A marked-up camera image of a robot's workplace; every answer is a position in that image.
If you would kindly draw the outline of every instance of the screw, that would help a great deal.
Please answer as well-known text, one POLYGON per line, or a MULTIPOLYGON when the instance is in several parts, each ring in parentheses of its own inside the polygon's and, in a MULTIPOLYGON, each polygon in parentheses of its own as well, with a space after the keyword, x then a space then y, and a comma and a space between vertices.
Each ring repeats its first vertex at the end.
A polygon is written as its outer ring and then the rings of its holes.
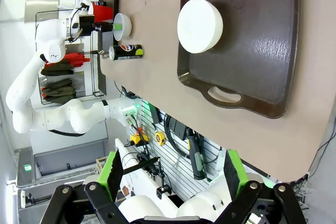
POLYGON ((284 192, 284 191, 286 190, 286 188, 285 188, 284 186, 279 186, 278 190, 279 190, 280 192, 284 192))
POLYGON ((91 185, 91 186, 89 187, 89 189, 90 189, 91 191, 95 190, 95 189, 96 189, 96 185, 91 185))
POLYGON ((252 188, 252 189, 257 189, 257 188, 258 188, 257 183, 253 182, 253 183, 250 185, 250 188, 252 188))

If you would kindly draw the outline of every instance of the slatted white surface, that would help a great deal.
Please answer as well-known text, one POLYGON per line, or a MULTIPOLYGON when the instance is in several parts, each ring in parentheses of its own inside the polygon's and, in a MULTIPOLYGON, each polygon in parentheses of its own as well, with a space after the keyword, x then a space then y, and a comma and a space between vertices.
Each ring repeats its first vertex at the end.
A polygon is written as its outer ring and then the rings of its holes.
MULTIPOLYGON (((165 116, 165 113, 161 111, 162 119, 165 116)), ((189 159, 179 156, 179 154, 174 150, 169 141, 166 141, 166 144, 160 146, 155 141, 155 129, 152 124, 153 120, 149 110, 148 103, 142 102, 142 113, 139 116, 140 125, 144 130, 144 133, 149 137, 150 144, 148 145, 150 154, 152 157, 159 156, 161 157, 162 167, 168 175, 173 191, 184 201, 190 199, 195 194, 199 193, 202 190, 208 188, 209 182, 207 179, 204 180, 195 180, 193 177, 192 167, 189 159)), ((163 123, 155 125, 158 131, 164 132, 163 123)), ((135 130, 131 129, 130 134, 135 134, 135 130)), ((187 141, 181 141, 177 136, 172 133, 178 146, 186 153, 187 141)), ((204 148, 202 154, 204 156, 204 161, 212 161, 218 155, 220 146, 209 141, 205 138, 204 148)), ((218 172, 215 170, 216 162, 205 165, 205 171, 207 177, 210 179, 215 178, 218 175, 218 172)), ((170 184, 168 178, 165 177, 165 183, 170 184)))

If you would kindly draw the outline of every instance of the yellow tape measure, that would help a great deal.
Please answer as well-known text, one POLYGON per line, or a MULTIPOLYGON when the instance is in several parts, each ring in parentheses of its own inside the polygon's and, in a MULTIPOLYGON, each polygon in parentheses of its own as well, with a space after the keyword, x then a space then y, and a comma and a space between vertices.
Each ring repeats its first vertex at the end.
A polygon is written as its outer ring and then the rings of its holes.
POLYGON ((157 141, 157 143, 162 146, 164 145, 164 143, 166 142, 166 139, 164 138, 164 134, 163 132, 157 132, 155 134, 155 140, 157 141))

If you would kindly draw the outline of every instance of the white robotic arm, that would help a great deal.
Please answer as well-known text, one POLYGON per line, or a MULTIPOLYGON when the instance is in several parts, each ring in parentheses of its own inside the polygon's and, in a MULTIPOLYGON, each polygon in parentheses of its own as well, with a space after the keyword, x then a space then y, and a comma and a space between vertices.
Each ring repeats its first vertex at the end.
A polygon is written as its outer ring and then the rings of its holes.
POLYGON ((39 48, 15 79, 6 96, 6 103, 13 112, 14 129, 18 133, 27 133, 30 130, 49 131, 60 128, 64 122, 70 121, 75 132, 85 133, 96 123, 109 118, 116 118, 124 126, 134 123, 133 117, 137 118, 138 99, 119 98, 100 101, 90 109, 85 109, 80 100, 73 99, 56 109, 33 110, 30 97, 36 87, 38 72, 45 63, 44 60, 55 63, 63 59, 66 37, 65 19, 52 19, 39 24, 36 32, 39 48))

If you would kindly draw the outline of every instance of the green sign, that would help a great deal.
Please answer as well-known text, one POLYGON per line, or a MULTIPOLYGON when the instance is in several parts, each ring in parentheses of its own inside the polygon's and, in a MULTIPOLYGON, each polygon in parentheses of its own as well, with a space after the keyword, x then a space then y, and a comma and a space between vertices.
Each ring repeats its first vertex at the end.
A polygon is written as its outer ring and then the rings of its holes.
POLYGON ((24 167, 24 169, 25 169, 26 172, 30 172, 32 170, 32 166, 31 165, 24 165, 23 167, 24 167))

